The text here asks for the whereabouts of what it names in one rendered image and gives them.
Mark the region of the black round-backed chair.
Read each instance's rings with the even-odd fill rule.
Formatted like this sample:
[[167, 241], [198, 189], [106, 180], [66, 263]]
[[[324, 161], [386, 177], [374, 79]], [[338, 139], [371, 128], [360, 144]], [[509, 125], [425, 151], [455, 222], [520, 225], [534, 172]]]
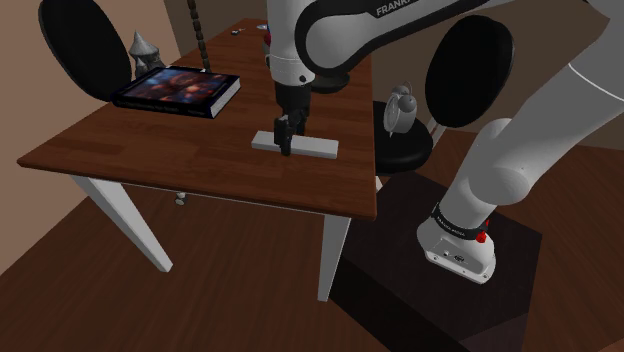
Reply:
[[428, 123], [422, 123], [416, 114], [407, 133], [389, 136], [383, 127], [388, 100], [375, 101], [376, 188], [382, 188], [382, 176], [424, 165], [446, 129], [479, 119], [506, 84], [514, 51], [514, 38], [504, 24], [482, 15], [466, 16], [444, 35], [428, 67], [424, 84], [431, 114]]
[[108, 102], [131, 82], [125, 46], [94, 0], [41, 0], [38, 20], [51, 52], [86, 94]]

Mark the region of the dark robot stand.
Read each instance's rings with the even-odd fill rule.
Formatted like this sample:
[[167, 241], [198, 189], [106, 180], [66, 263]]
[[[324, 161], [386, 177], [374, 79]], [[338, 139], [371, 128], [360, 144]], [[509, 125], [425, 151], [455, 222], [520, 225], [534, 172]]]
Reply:
[[392, 176], [376, 220], [351, 222], [330, 297], [390, 352], [521, 352], [542, 236], [493, 214], [493, 277], [465, 280], [416, 238], [445, 191], [415, 172]]

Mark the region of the dark hardcover book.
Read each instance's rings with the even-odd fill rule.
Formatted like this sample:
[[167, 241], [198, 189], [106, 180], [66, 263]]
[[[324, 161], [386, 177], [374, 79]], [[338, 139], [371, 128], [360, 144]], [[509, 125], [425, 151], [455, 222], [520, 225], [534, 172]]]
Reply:
[[237, 75], [154, 68], [111, 95], [121, 108], [214, 119], [241, 88]]

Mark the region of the white bar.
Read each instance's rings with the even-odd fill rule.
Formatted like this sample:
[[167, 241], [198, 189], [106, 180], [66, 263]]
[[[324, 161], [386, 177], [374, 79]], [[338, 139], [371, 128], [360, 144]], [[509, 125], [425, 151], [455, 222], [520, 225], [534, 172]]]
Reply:
[[[280, 153], [281, 148], [274, 143], [274, 133], [258, 131], [251, 146], [253, 149], [275, 151]], [[291, 153], [326, 159], [336, 159], [339, 142], [337, 140], [294, 135], [291, 141]]]

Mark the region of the grey tower figure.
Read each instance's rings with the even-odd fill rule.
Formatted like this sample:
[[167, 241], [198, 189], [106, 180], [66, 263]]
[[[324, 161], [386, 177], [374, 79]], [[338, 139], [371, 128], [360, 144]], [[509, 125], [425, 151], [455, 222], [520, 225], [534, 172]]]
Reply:
[[138, 31], [134, 32], [132, 45], [128, 51], [135, 60], [135, 77], [139, 78], [154, 68], [162, 68], [165, 64], [157, 47], [147, 42]]

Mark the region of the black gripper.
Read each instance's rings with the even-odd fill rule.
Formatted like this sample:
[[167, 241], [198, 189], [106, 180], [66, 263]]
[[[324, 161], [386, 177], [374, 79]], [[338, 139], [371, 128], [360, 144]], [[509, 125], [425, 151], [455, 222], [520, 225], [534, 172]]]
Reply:
[[[273, 139], [284, 156], [291, 155], [291, 142], [294, 133], [305, 134], [305, 126], [310, 114], [311, 85], [289, 86], [274, 83], [276, 102], [282, 109], [280, 118], [274, 120]], [[288, 114], [291, 112], [291, 125]]]

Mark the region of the brown table with white legs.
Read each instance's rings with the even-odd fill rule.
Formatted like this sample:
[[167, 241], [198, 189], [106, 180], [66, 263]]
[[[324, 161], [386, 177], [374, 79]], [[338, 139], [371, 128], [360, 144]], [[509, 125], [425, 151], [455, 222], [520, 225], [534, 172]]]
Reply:
[[207, 42], [212, 68], [241, 79], [216, 118], [108, 104], [19, 164], [71, 176], [163, 272], [172, 261], [128, 196], [130, 185], [321, 214], [318, 297], [326, 300], [350, 222], [377, 214], [371, 63], [359, 63], [342, 91], [312, 98], [306, 134], [337, 140], [336, 159], [253, 149], [256, 133], [270, 130], [280, 111], [262, 55], [261, 25], [243, 19]]

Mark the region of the grey alarm clock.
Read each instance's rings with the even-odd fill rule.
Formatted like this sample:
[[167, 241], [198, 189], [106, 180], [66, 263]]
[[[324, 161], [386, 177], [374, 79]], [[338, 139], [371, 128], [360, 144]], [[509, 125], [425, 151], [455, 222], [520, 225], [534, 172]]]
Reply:
[[386, 103], [383, 114], [383, 127], [389, 136], [405, 134], [413, 126], [417, 114], [417, 101], [409, 81], [395, 86]]

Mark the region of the dark beaded pole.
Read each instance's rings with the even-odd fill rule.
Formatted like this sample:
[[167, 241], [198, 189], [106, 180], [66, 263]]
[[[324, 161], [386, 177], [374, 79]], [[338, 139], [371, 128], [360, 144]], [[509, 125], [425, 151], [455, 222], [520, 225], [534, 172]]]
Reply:
[[200, 56], [202, 59], [203, 68], [206, 72], [211, 72], [211, 65], [209, 61], [209, 57], [206, 50], [205, 40], [202, 32], [202, 26], [199, 19], [199, 14], [197, 11], [196, 0], [186, 0], [189, 14], [192, 20], [192, 25], [195, 31], [195, 37], [198, 44], [198, 49], [200, 51]]

